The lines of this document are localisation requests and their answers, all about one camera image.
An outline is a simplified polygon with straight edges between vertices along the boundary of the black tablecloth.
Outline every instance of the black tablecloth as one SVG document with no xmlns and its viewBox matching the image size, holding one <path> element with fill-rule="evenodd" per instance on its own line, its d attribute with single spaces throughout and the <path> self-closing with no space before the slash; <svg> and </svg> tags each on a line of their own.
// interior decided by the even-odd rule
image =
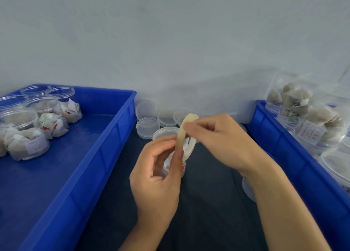
<svg viewBox="0 0 350 251">
<path fill-rule="evenodd" d="M 149 142 L 132 130 L 76 250 L 116 251 L 137 220 L 129 175 Z M 242 177 L 198 143 L 186 161 L 177 212 L 158 250 L 268 250 Z"/>
</svg>

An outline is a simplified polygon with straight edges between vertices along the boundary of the blue plastic crate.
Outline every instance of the blue plastic crate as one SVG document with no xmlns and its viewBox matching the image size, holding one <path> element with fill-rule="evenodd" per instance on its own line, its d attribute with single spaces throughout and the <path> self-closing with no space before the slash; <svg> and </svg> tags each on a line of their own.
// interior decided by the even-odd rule
<svg viewBox="0 0 350 251">
<path fill-rule="evenodd" d="M 2 251 L 74 249 L 136 122 L 135 96 L 75 87 L 83 118 L 66 135 L 40 157 L 0 158 Z"/>
<path fill-rule="evenodd" d="M 350 250 L 350 197 L 321 165 L 256 101 L 248 128 L 286 173 L 332 250 Z"/>
</svg>

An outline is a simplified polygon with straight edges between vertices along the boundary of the white paper tag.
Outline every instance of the white paper tag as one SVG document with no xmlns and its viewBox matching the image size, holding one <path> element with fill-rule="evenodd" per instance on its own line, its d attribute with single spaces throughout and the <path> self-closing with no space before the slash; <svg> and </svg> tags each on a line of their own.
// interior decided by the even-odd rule
<svg viewBox="0 0 350 251">
<path fill-rule="evenodd" d="M 326 131 L 326 128 L 320 127 L 306 120 L 298 133 L 298 137 L 312 145 L 316 145 Z"/>
<path fill-rule="evenodd" d="M 47 147 L 46 137 L 42 135 L 34 140 L 25 142 L 25 145 L 26 145 L 28 154 L 36 153 Z"/>
<path fill-rule="evenodd" d="M 68 101 L 68 108 L 71 109 L 72 111 L 76 112 L 76 113 L 78 112 L 78 110 L 77 110 L 77 103 L 74 102 L 71 99 L 69 99 L 69 101 Z"/>
</svg>

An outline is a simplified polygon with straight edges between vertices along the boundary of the tape roll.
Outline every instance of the tape roll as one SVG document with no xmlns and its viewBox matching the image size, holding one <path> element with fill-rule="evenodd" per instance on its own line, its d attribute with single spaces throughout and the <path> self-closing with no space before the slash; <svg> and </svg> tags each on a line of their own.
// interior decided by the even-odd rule
<svg viewBox="0 0 350 251">
<path fill-rule="evenodd" d="M 183 124 L 186 122 L 193 122 L 193 121 L 197 120 L 198 118 L 199 118 L 199 116 L 196 114 L 188 114 L 185 117 L 185 119 L 182 121 L 180 129 L 177 133 L 175 150 L 183 149 L 183 142 L 185 141 L 185 138 L 186 138 L 186 131 L 183 129 Z M 191 153 L 196 145 L 196 141 L 197 140 L 195 138 L 191 138 L 190 142 L 188 143 L 187 148 L 185 149 L 185 151 L 183 153 L 183 157 L 182 157 L 183 162 L 186 161 L 190 157 L 190 155 L 191 155 Z"/>
</svg>

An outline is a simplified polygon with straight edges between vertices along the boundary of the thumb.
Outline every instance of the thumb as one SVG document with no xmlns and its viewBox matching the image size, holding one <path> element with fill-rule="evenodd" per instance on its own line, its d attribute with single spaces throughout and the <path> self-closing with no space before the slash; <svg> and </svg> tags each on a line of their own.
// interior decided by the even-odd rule
<svg viewBox="0 0 350 251">
<path fill-rule="evenodd" d="M 199 140 L 204 146 L 208 144 L 208 141 L 210 141 L 214 135 L 212 131 L 197 125 L 195 122 L 185 123 L 183 125 L 183 129 L 190 137 L 194 137 L 195 139 Z"/>
<path fill-rule="evenodd" d="M 170 162 L 169 174 L 165 179 L 180 180 L 182 174 L 182 157 L 183 150 L 175 151 L 172 160 Z"/>
</svg>

